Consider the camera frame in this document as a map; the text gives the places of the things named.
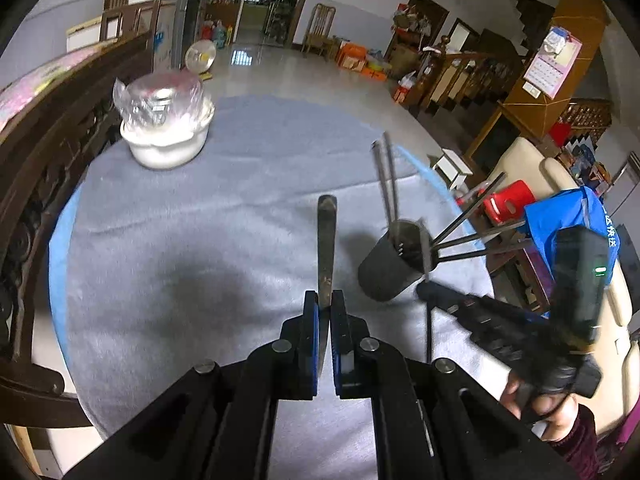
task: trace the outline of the metal rod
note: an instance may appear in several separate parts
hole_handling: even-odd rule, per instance
[[[531,243],[531,238],[526,238],[526,240],[522,240],[520,242],[517,242],[516,244],[504,244],[491,249],[483,249],[482,251],[472,251],[470,253],[460,253],[452,254],[451,256],[443,256],[441,258],[438,258],[438,263],[466,260],[468,258],[477,258],[478,256],[488,256],[489,254],[510,253],[511,251],[519,251],[520,249],[525,249],[529,247]]]
[[[427,225],[424,222],[424,218],[420,218],[417,221],[420,228],[420,251],[422,252],[422,268],[425,275],[431,272],[431,248],[429,242],[429,231]]]
[[[335,196],[322,195],[318,198],[318,377],[322,375],[329,333],[337,213],[338,200]]]
[[[392,214],[393,214],[393,228],[394,234],[392,241],[394,245],[398,245],[400,233],[398,227],[398,217],[399,217],[399,206],[398,206],[398,182],[396,181],[396,165],[394,164],[394,154],[391,151],[391,139],[389,138],[388,132],[384,132],[382,134],[382,138],[385,141],[386,148],[386,162],[389,166],[389,178],[391,179],[391,205],[392,205]]]
[[[434,246],[438,245],[453,231],[455,231],[458,228],[458,226],[462,224],[462,222],[464,222],[467,218],[469,218],[473,213],[473,211],[478,209],[478,206],[482,203],[482,200],[484,200],[484,197],[489,195],[489,193],[493,192],[493,190],[496,187],[498,187],[498,184],[502,182],[505,176],[506,176],[506,173],[504,172],[498,175],[498,177],[491,184],[489,184],[489,186],[484,190],[484,192],[478,195],[478,198],[476,198],[476,200],[469,207],[467,207],[458,218],[456,218],[451,224],[449,224],[444,229],[443,232],[441,232],[438,236],[434,238],[433,245]]]
[[[380,181],[380,189],[382,190],[382,200],[385,203],[386,213],[386,227],[391,234],[391,204],[389,203],[388,189],[386,187],[385,167],[382,163],[382,153],[380,153],[380,142],[376,140],[371,145],[371,151],[373,152],[373,161],[376,164],[376,170],[378,170],[378,180]]]
[[[472,240],[478,240],[479,238],[484,238],[485,236],[499,235],[500,233],[503,233],[510,229],[517,229],[518,227],[521,227],[524,224],[526,224],[526,222],[527,222],[526,220],[516,220],[513,222],[508,222],[507,224],[500,225],[498,227],[493,227],[491,229],[487,229],[486,231],[482,231],[481,233],[474,233],[469,236],[463,236],[462,238],[456,238],[455,240],[451,240],[449,242],[443,242],[441,244],[433,246],[432,249],[439,251],[441,249],[446,249],[447,247],[453,247],[456,245],[465,244]]]

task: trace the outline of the round table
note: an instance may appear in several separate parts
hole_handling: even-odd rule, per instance
[[[91,164],[76,197],[66,306],[54,316],[64,320],[79,399],[103,436],[194,364],[243,360],[302,313],[305,291],[318,282],[316,204],[324,193],[338,199],[334,288],[344,291],[348,312],[363,317],[372,336],[424,361],[426,309],[414,288],[380,304],[356,280],[385,231],[370,156],[381,134],[336,108],[223,98],[202,152],[183,167],[147,170],[124,142]],[[401,148],[396,167],[401,217],[424,216],[430,232],[440,232],[460,211],[444,183]],[[479,295],[493,290],[484,258],[441,264],[431,279]],[[491,380],[486,358],[446,314],[435,314],[434,356],[452,358],[481,384]],[[281,401],[270,475],[375,478],[369,402],[338,399],[330,372],[312,402]]]

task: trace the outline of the calendar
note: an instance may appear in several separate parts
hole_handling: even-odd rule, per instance
[[[562,34],[564,41],[562,49],[559,49],[559,52],[549,52],[545,49],[545,42],[543,42],[524,75],[526,81],[551,98],[556,97],[582,47],[582,43],[563,28],[552,27],[548,38],[553,34],[556,36]]]

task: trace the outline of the plastic bag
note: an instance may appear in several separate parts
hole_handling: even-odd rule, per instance
[[[128,86],[116,79],[113,103],[130,130],[192,131],[202,112],[202,81],[188,71],[155,72]]]

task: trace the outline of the wooden chair back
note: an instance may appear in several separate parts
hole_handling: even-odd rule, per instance
[[[306,46],[307,51],[311,47],[322,48],[324,40],[329,37],[331,25],[334,22],[335,7],[326,6],[324,4],[316,4],[311,12],[309,24],[306,26],[305,40],[303,49]]]
[[[49,298],[47,248],[58,216],[89,163],[119,138],[116,78],[151,72],[151,32],[123,38],[54,80],[0,132],[0,422],[89,426],[62,375],[31,361],[36,307]]]
[[[109,38],[109,24],[117,20],[117,38],[128,38],[151,31],[151,41],[148,42],[146,47],[153,52],[160,3],[160,0],[150,0],[105,10],[102,13],[102,21],[100,22],[100,41],[111,39]]]

